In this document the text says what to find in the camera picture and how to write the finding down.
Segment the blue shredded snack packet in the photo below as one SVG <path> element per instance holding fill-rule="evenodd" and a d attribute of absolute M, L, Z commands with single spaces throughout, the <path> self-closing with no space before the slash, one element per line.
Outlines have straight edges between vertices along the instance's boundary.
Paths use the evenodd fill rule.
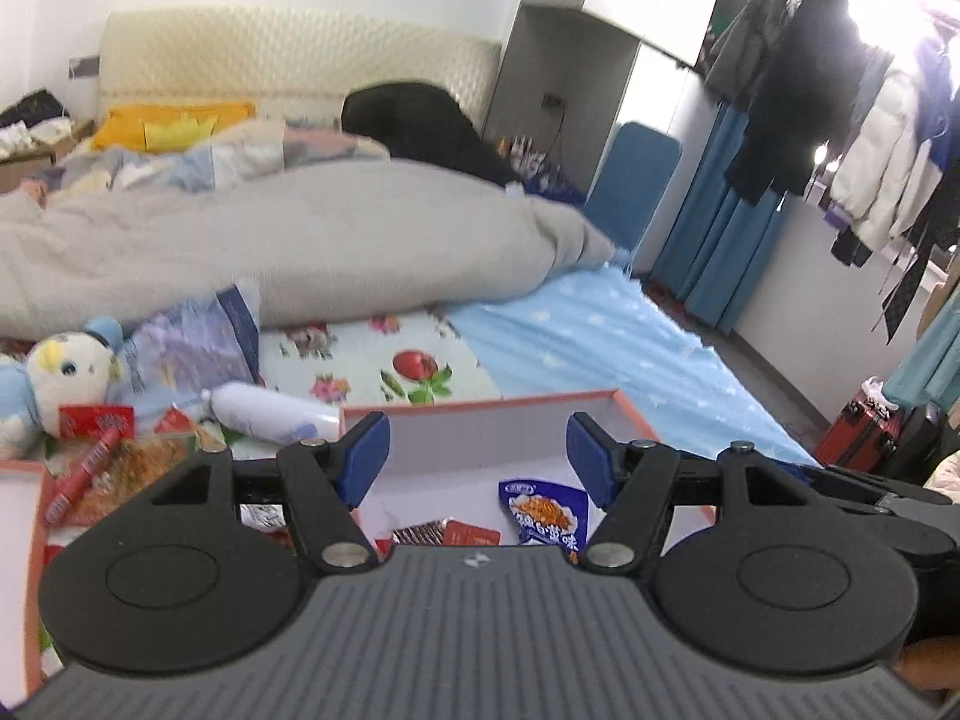
<path fill-rule="evenodd" d="M 543 479 L 505 479 L 498 484 L 498 499 L 516 525 L 517 543 L 555 546 L 578 561 L 589 525 L 589 499 L 583 489 Z"/>

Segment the red header snack bag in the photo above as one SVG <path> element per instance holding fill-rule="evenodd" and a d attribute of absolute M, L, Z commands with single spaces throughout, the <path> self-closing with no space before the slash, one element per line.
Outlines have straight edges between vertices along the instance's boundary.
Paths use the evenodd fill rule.
<path fill-rule="evenodd" d="M 135 411 L 127 405 L 70 405 L 59 410 L 59 434 L 65 439 L 103 437 L 116 431 L 122 439 L 135 436 Z"/>

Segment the red sausage stick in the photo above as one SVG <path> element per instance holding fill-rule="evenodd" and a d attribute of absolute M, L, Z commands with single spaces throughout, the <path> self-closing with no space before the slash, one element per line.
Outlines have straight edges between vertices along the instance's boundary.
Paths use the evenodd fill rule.
<path fill-rule="evenodd" d="M 49 527 L 59 527 L 68 512 L 91 488 L 94 478 L 109 466 L 112 457 L 121 445 L 122 433 L 117 427 L 107 429 L 98 442 L 86 452 L 80 465 L 57 483 L 55 494 L 44 512 L 44 522 Z"/>

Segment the spicy strips clear packet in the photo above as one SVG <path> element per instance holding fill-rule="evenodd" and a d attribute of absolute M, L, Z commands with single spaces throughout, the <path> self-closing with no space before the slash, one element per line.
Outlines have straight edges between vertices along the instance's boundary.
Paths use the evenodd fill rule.
<path fill-rule="evenodd" d="M 392 530 L 392 543 L 407 546 L 443 546 L 446 538 L 446 520 L 430 520 Z"/>

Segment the red snack packet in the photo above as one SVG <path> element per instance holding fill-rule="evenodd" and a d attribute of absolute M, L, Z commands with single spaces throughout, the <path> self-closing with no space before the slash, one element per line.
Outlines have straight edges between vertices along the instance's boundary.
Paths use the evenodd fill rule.
<path fill-rule="evenodd" d="M 444 523 L 444 546 L 498 546 L 500 543 L 501 533 L 493 528 L 470 525 L 455 518 Z"/>

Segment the fruit print sheet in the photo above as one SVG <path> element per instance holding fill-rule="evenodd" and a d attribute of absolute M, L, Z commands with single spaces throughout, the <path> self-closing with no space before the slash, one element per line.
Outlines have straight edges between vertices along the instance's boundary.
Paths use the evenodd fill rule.
<path fill-rule="evenodd" d="M 363 322 L 313 323 L 293 330 L 260 329 L 257 387 L 347 408 L 423 406 L 498 398 L 487 371 L 443 317 L 430 312 L 381 316 Z M 174 413 L 212 421 L 202 408 L 169 406 L 153 424 L 156 433 Z"/>

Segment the light blue bed sheet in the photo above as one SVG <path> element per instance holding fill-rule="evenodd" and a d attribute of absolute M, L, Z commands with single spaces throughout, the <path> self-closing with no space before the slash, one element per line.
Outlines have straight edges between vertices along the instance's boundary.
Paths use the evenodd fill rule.
<path fill-rule="evenodd" d="M 713 346 L 610 266 L 511 301 L 449 305 L 446 317 L 505 397 L 617 388 L 677 449 L 715 457 L 750 440 L 776 460 L 814 461 Z"/>

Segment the green edged spicy snack pack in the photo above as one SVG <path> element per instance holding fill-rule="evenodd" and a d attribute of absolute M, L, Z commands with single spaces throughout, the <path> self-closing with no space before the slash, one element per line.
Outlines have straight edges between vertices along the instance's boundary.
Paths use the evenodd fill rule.
<path fill-rule="evenodd" d="M 223 440 L 197 434 L 153 434 L 122 442 L 109 466 L 94 478 L 64 523 L 91 527 L 112 514 L 161 476 L 171 472 L 195 450 L 223 450 Z"/>

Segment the purple tissue pack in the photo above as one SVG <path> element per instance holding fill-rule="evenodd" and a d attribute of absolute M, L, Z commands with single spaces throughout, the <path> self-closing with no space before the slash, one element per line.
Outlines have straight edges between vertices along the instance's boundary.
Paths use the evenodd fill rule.
<path fill-rule="evenodd" d="M 140 431 L 151 431 L 169 406 L 202 408 L 203 394 L 224 383 L 256 383 L 259 283 L 241 280 L 149 317 L 128 335 L 117 361 L 107 401 L 132 406 Z"/>

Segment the grey blanket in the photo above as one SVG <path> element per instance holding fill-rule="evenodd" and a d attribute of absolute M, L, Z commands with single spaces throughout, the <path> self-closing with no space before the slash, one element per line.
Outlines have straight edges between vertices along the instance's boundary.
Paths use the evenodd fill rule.
<path fill-rule="evenodd" d="M 132 327 L 257 283 L 295 327 L 524 296 L 615 245 L 571 206 L 410 161 L 332 161 L 213 192 L 139 188 L 43 210 L 2 199 L 2 332 L 40 340 L 96 316 Z"/>

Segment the white blue plush toy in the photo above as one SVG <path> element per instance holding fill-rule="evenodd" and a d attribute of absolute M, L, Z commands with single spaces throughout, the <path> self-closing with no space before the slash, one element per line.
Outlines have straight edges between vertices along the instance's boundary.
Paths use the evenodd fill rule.
<path fill-rule="evenodd" d="M 42 433 L 60 436 L 62 406 L 99 406 L 119 378 L 124 332 L 98 317 L 78 332 L 50 335 L 18 361 L 2 356 L 2 458 L 20 460 Z"/>

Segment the white hanging jacket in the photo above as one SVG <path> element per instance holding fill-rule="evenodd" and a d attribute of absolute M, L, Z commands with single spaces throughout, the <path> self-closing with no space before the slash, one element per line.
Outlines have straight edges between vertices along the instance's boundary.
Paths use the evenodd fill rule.
<path fill-rule="evenodd" d="M 848 231 L 884 249 L 918 218 L 949 157 L 950 82 L 931 91 L 919 68 L 893 64 L 830 185 Z"/>

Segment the grey wardrobe cabinet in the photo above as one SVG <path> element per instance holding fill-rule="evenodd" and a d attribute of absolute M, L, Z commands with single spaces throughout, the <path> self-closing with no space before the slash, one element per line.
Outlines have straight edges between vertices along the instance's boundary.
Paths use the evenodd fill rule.
<path fill-rule="evenodd" d="M 670 112 L 716 0 L 521 0 L 485 122 L 587 185 L 631 96 Z"/>

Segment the cream padded headboard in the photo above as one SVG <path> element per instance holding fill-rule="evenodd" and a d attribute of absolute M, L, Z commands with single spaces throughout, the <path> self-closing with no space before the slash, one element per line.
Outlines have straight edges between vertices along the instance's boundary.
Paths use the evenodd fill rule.
<path fill-rule="evenodd" d="M 332 119 L 357 89 L 423 82 L 480 128 L 500 44 L 333 11 L 181 7 L 114 11 L 99 46 L 98 117 L 135 104 L 239 103 L 261 119 Z"/>

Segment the black hanging coat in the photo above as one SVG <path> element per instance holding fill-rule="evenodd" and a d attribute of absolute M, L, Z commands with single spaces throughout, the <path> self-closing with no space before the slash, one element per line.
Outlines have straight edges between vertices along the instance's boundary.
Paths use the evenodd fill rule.
<path fill-rule="evenodd" d="M 726 171 L 739 199 L 754 205 L 768 192 L 804 192 L 817 149 L 835 153 L 846 142 L 871 54 L 848 0 L 800 2 L 758 83 Z"/>

